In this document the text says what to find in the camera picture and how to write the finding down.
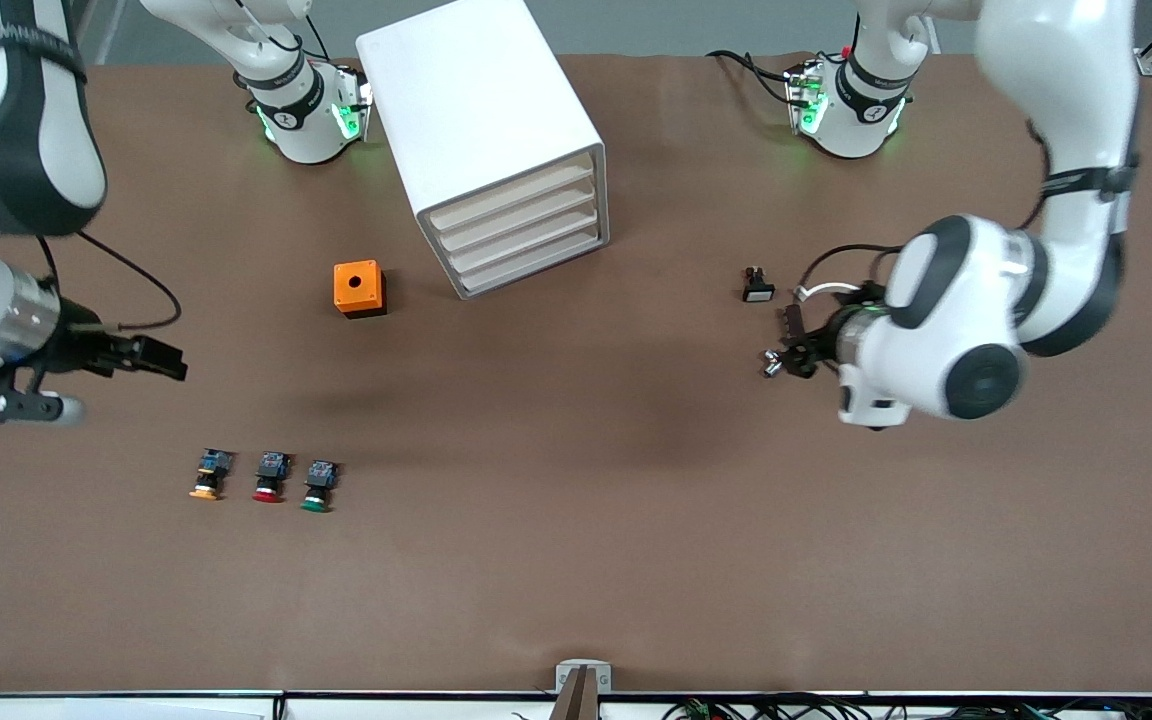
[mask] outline table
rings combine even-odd
[[[1111,326],[993,418],[872,433],[828,378],[759,376],[776,313],[741,271],[787,288],[841,242],[1018,222],[1018,112],[937,56],[901,132],[842,161],[735,65],[562,61],[607,142],[612,243],[468,302],[380,132],[296,167],[228,69],[92,70],[91,232],[179,293],[159,338],[191,372],[55,378],[85,427],[0,429],[0,691],[529,688],[571,655],[620,689],[1152,691],[1152,79]],[[106,320],[165,311],[54,245]],[[332,265],[364,258],[393,310],[348,323]],[[204,447],[238,453],[218,503],[187,497]],[[297,454],[293,500],[343,462],[335,510],[247,500],[262,450]]]

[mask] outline orange push button box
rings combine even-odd
[[[346,318],[376,318],[389,311],[385,302],[385,273],[376,260],[336,265],[333,291],[335,306]]]

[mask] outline robotic arm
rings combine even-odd
[[[808,105],[791,108],[799,132],[838,158],[873,154],[896,131],[905,92],[927,59],[920,15],[975,20],[984,0],[855,0],[856,40],[842,59],[819,56],[790,82]]]
[[[256,99],[265,136],[285,158],[318,164],[366,135],[371,86],[357,70],[306,58],[283,23],[311,0],[141,0],[156,17],[205,41]]]
[[[0,234],[81,232],[105,200],[65,0],[0,0]],[[24,391],[21,367],[33,370]],[[40,389],[46,373],[150,370],[183,379],[180,350],[119,338],[100,318],[0,260],[0,420],[77,420],[82,404]]]
[[[901,6],[887,15],[900,18],[914,3],[863,6],[872,15],[878,5]],[[873,429],[904,423],[910,409],[955,419],[994,414],[1020,391],[1026,353],[1059,355],[1100,331],[1123,276],[1126,212],[1138,165],[1132,0],[937,6],[979,13],[984,74],[1029,115],[1049,151],[1046,214],[1037,236],[970,215],[938,220],[905,243],[886,288],[867,283],[842,297],[826,327],[795,333],[796,306],[787,310],[791,333],[776,359],[801,377],[817,363],[838,363],[840,418]],[[861,17],[861,41],[849,65],[838,68],[835,85],[824,83],[826,94],[858,77],[854,66],[861,76],[877,77],[869,68],[882,68],[895,77],[892,69],[916,69],[922,60],[918,41],[892,31],[865,35],[865,13]],[[884,41],[877,50],[874,38]],[[915,61],[887,53],[892,47]],[[904,86],[892,92],[903,94]],[[872,97],[888,105],[870,108],[899,111],[899,101],[890,104],[896,94]],[[858,115],[848,101],[824,101],[828,118],[814,138],[827,138],[823,147],[838,142],[833,147],[873,151],[886,137],[886,128],[876,136],[861,122],[863,109]],[[827,131],[829,119],[841,122]]]

